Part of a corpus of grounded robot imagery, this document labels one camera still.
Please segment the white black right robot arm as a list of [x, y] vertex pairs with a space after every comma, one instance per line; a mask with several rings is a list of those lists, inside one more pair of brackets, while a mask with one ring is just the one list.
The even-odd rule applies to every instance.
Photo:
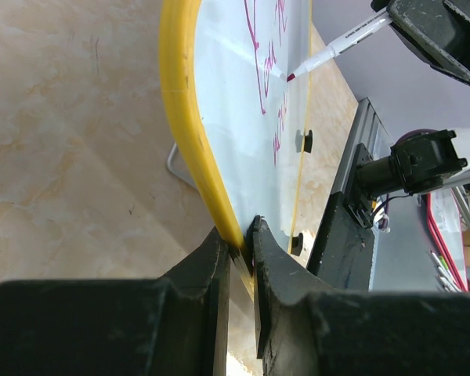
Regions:
[[[388, 14], [392, 29], [420, 60], [470, 86], [470, 1], [373, 1], [371, 8]], [[456, 142], [451, 130], [410, 136], [391, 146], [387, 157], [362, 157], [354, 184], [372, 198], [438, 189], [470, 165], [459, 156]]]

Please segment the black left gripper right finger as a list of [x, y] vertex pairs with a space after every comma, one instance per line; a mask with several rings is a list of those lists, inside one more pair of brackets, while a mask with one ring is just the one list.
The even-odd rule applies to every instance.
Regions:
[[251, 224], [255, 339], [264, 375], [320, 375], [322, 337], [331, 331], [318, 308], [334, 290], [284, 251], [262, 216]]

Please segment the white marker pen magenta cap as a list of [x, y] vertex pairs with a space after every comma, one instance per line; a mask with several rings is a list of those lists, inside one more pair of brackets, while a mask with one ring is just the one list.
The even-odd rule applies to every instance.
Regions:
[[372, 34], [380, 31], [383, 27], [390, 25], [392, 19], [387, 11], [383, 8], [376, 12], [370, 18], [364, 20], [351, 30], [345, 32], [335, 40], [327, 44], [316, 55], [311, 56], [302, 62], [288, 77], [287, 82], [293, 81], [295, 78], [307, 74], [329, 60], [333, 60], [348, 49], [358, 45]]

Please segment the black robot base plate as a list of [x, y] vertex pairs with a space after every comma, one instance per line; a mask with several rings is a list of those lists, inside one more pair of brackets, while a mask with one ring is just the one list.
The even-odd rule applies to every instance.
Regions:
[[357, 165], [371, 159], [362, 143], [344, 153], [306, 266], [339, 289], [367, 291], [370, 286], [375, 236], [362, 227], [348, 204]]

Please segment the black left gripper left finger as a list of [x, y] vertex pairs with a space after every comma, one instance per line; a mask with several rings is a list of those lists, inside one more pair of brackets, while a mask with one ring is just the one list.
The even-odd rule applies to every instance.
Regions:
[[162, 280], [169, 282], [156, 339], [157, 375], [225, 375], [230, 255], [216, 228]]

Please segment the yellow framed whiteboard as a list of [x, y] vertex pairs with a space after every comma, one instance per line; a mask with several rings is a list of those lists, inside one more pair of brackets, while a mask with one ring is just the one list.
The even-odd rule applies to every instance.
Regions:
[[166, 1], [161, 10], [168, 123], [248, 291], [254, 218], [291, 248], [310, 79], [288, 76], [311, 53], [311, 10], [309, 1]]

